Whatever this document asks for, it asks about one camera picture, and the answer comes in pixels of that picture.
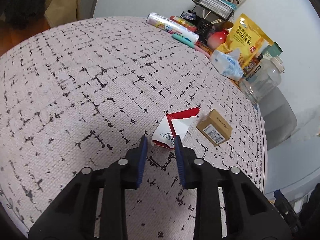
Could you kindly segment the torn red white carton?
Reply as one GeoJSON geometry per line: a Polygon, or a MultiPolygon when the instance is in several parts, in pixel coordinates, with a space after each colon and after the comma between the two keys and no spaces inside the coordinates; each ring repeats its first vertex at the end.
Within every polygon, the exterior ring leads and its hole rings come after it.
{"type": "Polygon", "coordinates": [[[179,135],[181,140],[184,139],[189,127],[196,120],[199,112],[199,107],[195,107],[166,114],[154,131],[151,143],[173,150],[175,148],[175,137],[179,135]]]}

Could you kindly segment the small brown cardboard box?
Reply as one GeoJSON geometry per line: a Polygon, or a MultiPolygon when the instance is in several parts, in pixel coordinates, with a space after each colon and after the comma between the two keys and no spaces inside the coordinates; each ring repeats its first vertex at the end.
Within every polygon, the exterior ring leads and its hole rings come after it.
{"type": "Polygon", "coordinates": [[[202,118],[196,128],[214,145],[218,146],[228,141],[232,134],[232,127],[213,109],[202,118]]]}

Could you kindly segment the white refrigerator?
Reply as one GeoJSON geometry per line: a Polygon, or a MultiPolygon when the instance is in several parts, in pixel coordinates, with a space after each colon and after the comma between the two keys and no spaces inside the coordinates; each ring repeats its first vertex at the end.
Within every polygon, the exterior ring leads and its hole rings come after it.
{"type": "Polygon", "coordinates": [[[264,194],[274,200],[280,190],[294,202],[310,193],[319,183],[319,117],[267,152],[264,194]]]}

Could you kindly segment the blue white tissue pack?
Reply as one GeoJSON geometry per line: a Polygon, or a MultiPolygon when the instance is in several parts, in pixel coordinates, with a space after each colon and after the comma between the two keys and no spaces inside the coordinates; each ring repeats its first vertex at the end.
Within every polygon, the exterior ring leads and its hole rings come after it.
{"type": "Polygon", "coordinates": [[[239,48],[228,54],[215,50],[209,60],[221,75],[233,81],[239,81],[243,76],[243,71],[238,61],[239,57],[239,48]]]}

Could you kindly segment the pink pen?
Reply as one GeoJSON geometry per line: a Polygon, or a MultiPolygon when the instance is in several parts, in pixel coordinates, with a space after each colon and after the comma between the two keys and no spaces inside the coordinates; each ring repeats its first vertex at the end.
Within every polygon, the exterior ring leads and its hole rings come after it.
{"type": "Polygon", "coordinates": [[[210,58],[210,57],[211,57],[210,54],[208,54],[206,51],[204,51],[203,49],[201,49],[199,46],[194,46],[194,49],[195,49],[196,51],[201,52],[201,53],[202,53],[203,55],[205,55],[207,58],[210,58]]]}

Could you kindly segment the grey upholstered chair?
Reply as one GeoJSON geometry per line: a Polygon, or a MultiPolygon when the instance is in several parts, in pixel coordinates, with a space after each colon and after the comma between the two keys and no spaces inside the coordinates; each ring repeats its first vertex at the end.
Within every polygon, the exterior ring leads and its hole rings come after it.
{"type": "Polygon", "coordinates": [[[271,150],[291,137],[297,118],[278,87],[264,96],[258,105],[265,121],[267,149],[271,150]]]}

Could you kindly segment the clear plastic water jug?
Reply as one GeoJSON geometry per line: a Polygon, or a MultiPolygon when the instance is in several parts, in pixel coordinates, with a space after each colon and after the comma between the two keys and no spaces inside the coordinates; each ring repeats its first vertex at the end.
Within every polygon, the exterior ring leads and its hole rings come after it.
{"type": "Polygon", "coordinates": [[[280,56],[261,59],[259,64],[240,81],[240,90],[251,103],[257,104],[281,83],[281,73],[284,72],[280,56]]]}

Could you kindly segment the peach shaped ornament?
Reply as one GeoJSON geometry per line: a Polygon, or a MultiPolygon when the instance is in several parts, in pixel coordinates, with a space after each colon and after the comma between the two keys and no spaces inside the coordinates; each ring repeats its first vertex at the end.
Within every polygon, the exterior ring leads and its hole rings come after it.
{"type": "Polygon", "coordinates": [[[225,43],[228,35],[228,31],[217,31],[210,35],[207,39],[207,45],[211,50],[215,50],[219,45],[225,43]]]}

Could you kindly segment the white roll of bags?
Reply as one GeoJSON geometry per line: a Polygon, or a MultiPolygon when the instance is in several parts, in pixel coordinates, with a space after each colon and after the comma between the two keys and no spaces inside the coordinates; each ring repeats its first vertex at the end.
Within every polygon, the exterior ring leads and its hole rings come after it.
{"type": "Polygon", "coordinates": [[[146,18],[146,23],[163,31],[166,31],[167,33],[183,36],[193,44],[195,44],[199,40],[199,35],[197,35],[193,31],[178,24],[177,22],[174,22],[164,16],[157,14],[156,12],[149,13],[148,17],[146,18]]]}

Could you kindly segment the red candy package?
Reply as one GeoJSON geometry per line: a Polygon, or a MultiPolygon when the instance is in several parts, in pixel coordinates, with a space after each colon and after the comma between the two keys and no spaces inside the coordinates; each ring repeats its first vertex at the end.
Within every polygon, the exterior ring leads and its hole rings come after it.
{"type": "Polygon", "coordinates": [[[195,32],[197,29],[197,27],[195,25],[193,25],[192,23],[190,23],[187,20],[180,18],[178,16],[171,16],[169,19],[178,23],[179,25],[184,26],[185,28],[187,28],[188,30],[190,30],[192,32],[195,32]]]}

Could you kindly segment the black pen holder cup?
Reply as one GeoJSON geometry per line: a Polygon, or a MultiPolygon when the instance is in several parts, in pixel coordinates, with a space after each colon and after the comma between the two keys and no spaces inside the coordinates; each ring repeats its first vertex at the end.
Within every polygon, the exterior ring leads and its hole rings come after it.
{"type": "Polygon", "coordinates": [[[213,24],[211,22],[209,22],[205,18],[201,18],[199,23],[196,26],[195,33],[199,35],[200,40],[204,41],[207,39],[207,35],[210,29],[212,29],[212,27],[213,27],[213,24]]]}

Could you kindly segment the yellow snack bag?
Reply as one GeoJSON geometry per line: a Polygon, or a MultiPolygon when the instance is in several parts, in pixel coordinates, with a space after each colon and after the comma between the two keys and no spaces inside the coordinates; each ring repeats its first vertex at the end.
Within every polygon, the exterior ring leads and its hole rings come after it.
{"type": "Polygon", "coordinates": [[[226,41],[216,50],[229,54],[235,50],[240,51],[238,62],[245,69],[256,53],[266,45],[273,45],[274,41],[248,16],[241,14],[226,37],[226,41]]]}

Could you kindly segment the green tall carton box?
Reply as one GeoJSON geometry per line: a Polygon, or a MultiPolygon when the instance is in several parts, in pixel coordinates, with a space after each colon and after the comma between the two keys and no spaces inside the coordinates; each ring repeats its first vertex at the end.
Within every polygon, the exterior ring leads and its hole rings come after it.
{"type": "Polygon", "coordinates": [[[273,45],[267,45],[263,49],[262,55],[264,59],[270,60],[272,57],[280,56],[282,52],[283,50],[280,48],[277,42],[274,42],[273,45]]]}

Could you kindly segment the brown wooden chair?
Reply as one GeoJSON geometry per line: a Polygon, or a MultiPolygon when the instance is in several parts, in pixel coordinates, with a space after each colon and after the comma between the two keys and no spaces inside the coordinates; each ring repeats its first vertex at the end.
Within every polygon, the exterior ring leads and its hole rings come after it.
{"type": "MultiPolygon", "coordinates": [[[[10,0],[1,0],[1,23],[6,23],[4,9],[9,4],[9,1],[10,0]]],[[[44,16],[38,20],[30,22],[28,26],[39,20],[45,19],[48,25],[52,28],[77,21],[81,18],[80,0],[46,0],[45,9],[44,16]]]]}

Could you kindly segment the black jacket on chair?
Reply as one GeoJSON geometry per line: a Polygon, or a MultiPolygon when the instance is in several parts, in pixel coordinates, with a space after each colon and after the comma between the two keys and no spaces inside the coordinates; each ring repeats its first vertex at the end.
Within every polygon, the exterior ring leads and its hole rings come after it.
{"type": "Polygon", "coordinates": [[[10,0],[4,9],[5,22],[16,29],[25,29],[30,22],[44,16],[46,0],[10,0]]]}

